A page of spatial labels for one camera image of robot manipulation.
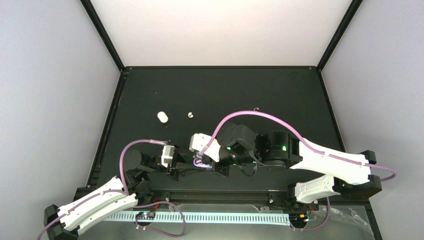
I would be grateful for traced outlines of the lavender earbud charging case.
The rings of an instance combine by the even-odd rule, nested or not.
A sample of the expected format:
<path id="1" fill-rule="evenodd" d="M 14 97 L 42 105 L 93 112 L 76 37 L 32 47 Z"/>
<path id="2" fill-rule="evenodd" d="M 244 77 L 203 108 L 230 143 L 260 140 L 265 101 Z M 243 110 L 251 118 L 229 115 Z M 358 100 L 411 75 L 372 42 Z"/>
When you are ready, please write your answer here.
<path id="1" fill-rule="evenodd" d="M 193 159 L 193 165 L 197 168 L 202 168 L 207 170 L 210 170 L 213 168 L 213 163 L 208 157 L 205 157 L 205 158 L 195 157 Z"/>

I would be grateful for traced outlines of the white oval charging case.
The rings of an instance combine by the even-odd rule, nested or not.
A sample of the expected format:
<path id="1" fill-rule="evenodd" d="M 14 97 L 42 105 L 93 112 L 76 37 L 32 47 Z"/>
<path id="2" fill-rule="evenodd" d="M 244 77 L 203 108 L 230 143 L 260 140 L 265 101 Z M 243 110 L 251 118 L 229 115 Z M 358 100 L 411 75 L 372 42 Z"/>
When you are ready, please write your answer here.
<path id="1" fill-rule="evenodd" d="M 166 124 L 169 121 L 169 117 L 168 117 L 168 115 L 164 111 L 158 112 L 157 113 L 157 118 L 163 124 Z"/>

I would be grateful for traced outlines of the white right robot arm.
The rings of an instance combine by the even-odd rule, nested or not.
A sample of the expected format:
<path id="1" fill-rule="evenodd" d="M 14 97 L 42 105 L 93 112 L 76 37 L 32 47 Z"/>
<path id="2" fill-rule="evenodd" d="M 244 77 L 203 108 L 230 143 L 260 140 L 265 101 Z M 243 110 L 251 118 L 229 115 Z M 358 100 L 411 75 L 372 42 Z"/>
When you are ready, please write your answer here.
<path id="1" fill-rule="evenodd" d="M 258 164 L 320 173 L 315 179 L 291 183 L 285 204 L 293 210 L 303 204 L 332 196 L 346 199 L 368 199 L 382 191 L 380 177 L 371 173 L 375 153 L 340 152 L 301 141 L 284 131 L 259 134 L 245 125 L 225 124 L 217 136 L 200 134 L 196 150 L 204 151 L 215 170 L 230 165 Z"/>

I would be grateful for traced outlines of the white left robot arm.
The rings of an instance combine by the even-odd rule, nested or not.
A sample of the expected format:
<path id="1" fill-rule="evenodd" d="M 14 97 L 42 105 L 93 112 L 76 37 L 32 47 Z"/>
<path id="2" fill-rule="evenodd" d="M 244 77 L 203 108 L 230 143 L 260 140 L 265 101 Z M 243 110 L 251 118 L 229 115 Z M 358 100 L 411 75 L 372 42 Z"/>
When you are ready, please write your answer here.
<path id="1" fill-rule="evenodd" d="M 127 209 L 147 209 L 138 219 L 152 219 L 169 195 L 156 194 L 149 174 L 165 174 L 178 180 L 186 172 L 210 169 L 185 149 L 166 145 L 160 155 L 150 156 L 138 150 L 123 155 L 122 173 L 71 203 L 52 204 L 44 210 L 44 230 L 50 240 L 76 240 L 88 229 Z"/>

